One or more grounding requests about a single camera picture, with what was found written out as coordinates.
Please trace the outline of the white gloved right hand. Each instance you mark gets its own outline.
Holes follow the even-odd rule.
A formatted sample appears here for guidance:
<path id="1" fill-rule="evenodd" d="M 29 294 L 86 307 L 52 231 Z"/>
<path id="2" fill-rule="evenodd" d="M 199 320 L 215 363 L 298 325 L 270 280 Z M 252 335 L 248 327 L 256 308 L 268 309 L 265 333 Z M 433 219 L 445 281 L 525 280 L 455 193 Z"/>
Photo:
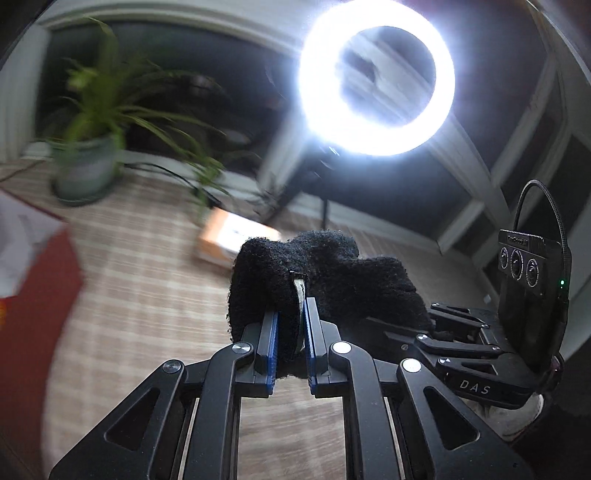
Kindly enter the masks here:
<path id="1" fill-rule="evenodd" d="M 486 406 L 479 402 L 464 399 L 464 403 L 478 415 L 505 442 L 521 436 L 543 414 L 548 401 L 541 394 L 532 395 L 519 409 L 504 409 Z"/>

